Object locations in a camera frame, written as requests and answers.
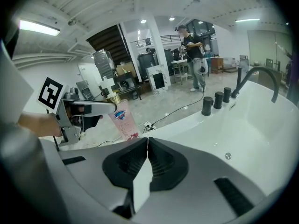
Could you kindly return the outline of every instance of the staircase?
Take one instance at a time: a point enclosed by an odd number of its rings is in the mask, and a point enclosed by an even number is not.
[[[118,26],[107,28],[90,37],[89,44],[96,50],[106,49],[110,52],[115,65],[120,62],[130,62],[131,58],[126,49],[126,40],[122,40]]]

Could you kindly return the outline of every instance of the faucet spout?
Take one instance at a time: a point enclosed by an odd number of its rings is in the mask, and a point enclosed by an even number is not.
[[[237,94],[239,93],[240,89],[245,85],[245,83],[248,81],[249,77],[256,71],[264,71],[266,72],[272,79],[273,83],[274,83],[274,94],[272,97],[272,102],[275,103],[278,97],[278,90],[279,90],[279,86],[277,83],[277,80],[275,78],[275,76],[273,75],[272,71],[264,66],[257,66],[252,68],[250,71],[248,71],[248,73],[246,74],[245,78],[242,80],[242,82],[238,85],[238,87],[233,91],[231,97],[232,98],[237,98]]]

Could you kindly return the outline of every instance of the cardboard box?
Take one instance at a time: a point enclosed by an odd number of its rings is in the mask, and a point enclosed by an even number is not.
[[[134,78],[137,77],[133,63],[129,62],[124,64],[123,66],[118,65],[116,67],[116,72],[119,76],[125,73],[122,68],[125,69],[127,72],[131,71]]]

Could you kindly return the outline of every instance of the bottle label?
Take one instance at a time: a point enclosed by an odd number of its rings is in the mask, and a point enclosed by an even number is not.
[[[125,118],[126,112],[124,110],[120,110],[114,114],[115,119],[123,120]]]

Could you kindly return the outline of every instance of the pink bottle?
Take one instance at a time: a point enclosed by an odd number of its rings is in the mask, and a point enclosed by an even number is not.
[[[121,133],[122,138],[124,140],[131,140],[140,137],[140,131],[129,110],[128,101],[124,99],[116,105],[117,111],[109,114],[109,116]]]
[[[121,100],[120,97],[112,91],[111,86],[114,85],[113,79],[107,79],[106,77],[103,78],[104,80],[100,85],[103,89],[108,89],[109,95],[107,96],[107,100],[117,105],[117,110],[109,114],[109,116],[121,133],[122,138],[127,141],[141,137],[139,129],[136,126],[133,116],[129,110],[128,101],[126,99]]]

